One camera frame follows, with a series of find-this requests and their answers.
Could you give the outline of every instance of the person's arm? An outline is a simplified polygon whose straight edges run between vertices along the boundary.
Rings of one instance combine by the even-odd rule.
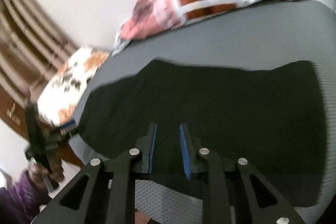
[[[64,179],[60,164],[61,161],[51,167],[53,173],[50,177],[57,182]],[[48,170],[31,163],[19,182],[8,190],[0,188],[0,210],[11,219],[10,223],[30,224],[40,212],[40,206],[49,203],[51,198],[44,186],[43,175],[48,175]]]

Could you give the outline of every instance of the gray mattress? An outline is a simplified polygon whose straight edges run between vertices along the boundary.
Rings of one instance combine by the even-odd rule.
[[[97,71],[75,120],[92,90],[136,74],[156,57],[247,69],[273,69],[297,60],[315,64],[327,114],[327,158],[317,204],[297,208],[306,223],[315,223],[336,192],[336,14],[313,0],[268,2],[134,42]],[[70,145],[85,164],[93,157],[106,159],[79,136]],[[201,200],[154,182],[137,181],[136,208],[161,223],[201,223]]]

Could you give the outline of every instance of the purple sleeve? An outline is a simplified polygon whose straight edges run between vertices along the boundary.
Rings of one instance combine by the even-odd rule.
[[[28,171],[25,171],[21,180],[9,190],[0,189],[0,201],[5,203],[6,211],[16,218],[19,223],[31,223],[40,212],[41,205],[47,205],[51,198],[46,190],[33,185]]]

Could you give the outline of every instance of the black cloth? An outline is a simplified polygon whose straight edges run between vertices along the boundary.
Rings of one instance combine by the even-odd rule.
[[[97,152],[115,158],[155,122],[152,180],[201,197],[185,178],[179,125],[222,157],[248,159],[293,206],[316,203],[325,166],[326,118],[314,66],[297,61],[273,70],[174,65],[151,61],[138,74],[99,87],[79,131]]]

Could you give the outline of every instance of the person's hand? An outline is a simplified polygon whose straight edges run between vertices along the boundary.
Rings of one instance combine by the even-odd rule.
[[[49,176],[51,179],[62,182],[64,180],[63,167],[61,159],[52,160],[50,162],[50,168],[52,173],[50,174],[47,168],[43,167],[41,164],[36,164],[30,161],[28,166],[28,173],[31,181],[40,189],[45,189],[46,186],[43,182],[43,176]]]

